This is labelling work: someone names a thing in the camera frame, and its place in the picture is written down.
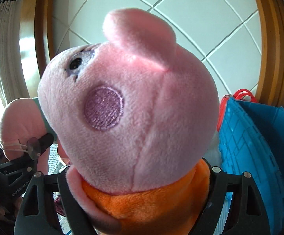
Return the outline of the blue plastic storage crate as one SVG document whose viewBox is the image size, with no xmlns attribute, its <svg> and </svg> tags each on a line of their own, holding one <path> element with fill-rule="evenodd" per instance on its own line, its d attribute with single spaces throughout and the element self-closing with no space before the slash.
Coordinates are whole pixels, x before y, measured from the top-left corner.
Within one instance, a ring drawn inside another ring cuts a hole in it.
<svg viewBox="0 0 284 235">
<path fill-rule="evenodd" d="M 239 101 L 227 105 L 219 131 L 222 169 L 250 172 L 267 211 L 271 234 L 284 228 L 284 108 Z"/>
</svg>

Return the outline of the pig plush with glasses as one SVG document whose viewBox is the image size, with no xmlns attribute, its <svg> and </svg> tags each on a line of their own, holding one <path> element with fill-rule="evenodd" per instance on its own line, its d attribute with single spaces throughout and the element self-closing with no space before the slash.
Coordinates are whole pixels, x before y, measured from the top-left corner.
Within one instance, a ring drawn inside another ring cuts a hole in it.
<svg viewBox="0 0 284 235">
<path fill-rule="evenodd" d="M 63 149 L 56 130 L 46 119 L 39 99 L 37 97 L 16 99 L 8 104 L 3 113 L 0 123 L 0 147 L 5 157 L 12 161 L 25 154 L 30 138 L 41 138 L 47 133 L 54 136 L 61 160 L 66 165 L 71 165 L 72 161 Z"/>
</svg>

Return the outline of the light blue tablecloth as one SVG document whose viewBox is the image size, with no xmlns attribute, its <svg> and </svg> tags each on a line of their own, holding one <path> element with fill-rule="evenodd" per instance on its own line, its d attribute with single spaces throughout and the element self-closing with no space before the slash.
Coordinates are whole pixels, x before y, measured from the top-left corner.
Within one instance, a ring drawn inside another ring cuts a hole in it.
<svg viewBox="0 0 284 235">
<path fill-rule="evenodd" d="M 58 154 L 58 145 L 52 144 L 50 146 L 49 159 L 48 159 L 48 167 L 49 167 L 48 175 L 58 174 L 62 172 L 69 165 L 70 165 L 70 160 Z M 61 196 L 60 193 L 53 193 L 54 199 L 56 199 L 59 196 Z M 72 234 L 67 218 L 58 214 L 58 219 L 63 233 Z"/>
</svg>

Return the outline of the pig plush orange dress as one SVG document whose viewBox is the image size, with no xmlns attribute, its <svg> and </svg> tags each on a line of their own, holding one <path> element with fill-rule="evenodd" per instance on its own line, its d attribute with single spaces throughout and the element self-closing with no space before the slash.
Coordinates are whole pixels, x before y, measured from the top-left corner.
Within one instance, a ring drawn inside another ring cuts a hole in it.
<svg viewBox="0 0 284 235">
<path fill-rule="evenodd" d="M 104 234 L 188 234 L 209 192 L 215 82 L 149 12 L 111 11 L 103 32 L 55 56 L 38 86 L 69 189 Z"/>
</svg>

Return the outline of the maroon cap with lettering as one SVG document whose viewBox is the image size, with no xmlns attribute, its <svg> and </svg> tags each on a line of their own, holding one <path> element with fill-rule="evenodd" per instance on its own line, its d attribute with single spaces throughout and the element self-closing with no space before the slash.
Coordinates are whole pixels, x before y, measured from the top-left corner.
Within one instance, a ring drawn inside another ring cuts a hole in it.
<svg viewBox="0 0 284 235">
<path fill-rule="evenodd" d="M 54 200 L 54 205 L 55 205 L 55 210 L 57 212 L 57 214 L 63 216 L 63 217 L 66 217 L 65 215 L 65 211 L 64 211 L 64 208 L 63 208 L 63 205 L 62 205 L 62 200 L 61 200 L 61 197 L 57 197 L 55 200 Z"/>
</svg>

